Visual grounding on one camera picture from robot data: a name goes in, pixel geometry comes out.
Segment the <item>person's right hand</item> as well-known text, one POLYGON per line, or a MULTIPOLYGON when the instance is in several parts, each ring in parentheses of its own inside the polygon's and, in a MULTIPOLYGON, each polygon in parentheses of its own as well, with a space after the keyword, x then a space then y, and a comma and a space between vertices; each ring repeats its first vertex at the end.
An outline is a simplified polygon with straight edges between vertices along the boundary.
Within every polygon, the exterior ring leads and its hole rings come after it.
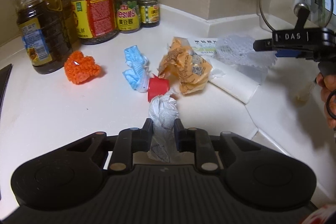
POLYGON ((335 119, 331 118, 327 112, 327 98, 329 94, 335 90, 335 75, 328 75, 326 77, 323 77, 321 73, 317 75, 317 84, 321 87, 321 100, 325 103, 324 105, 324 113, 326 116, 326 121, 329 126, 329 128, 334 129, 335 128, 335 119))

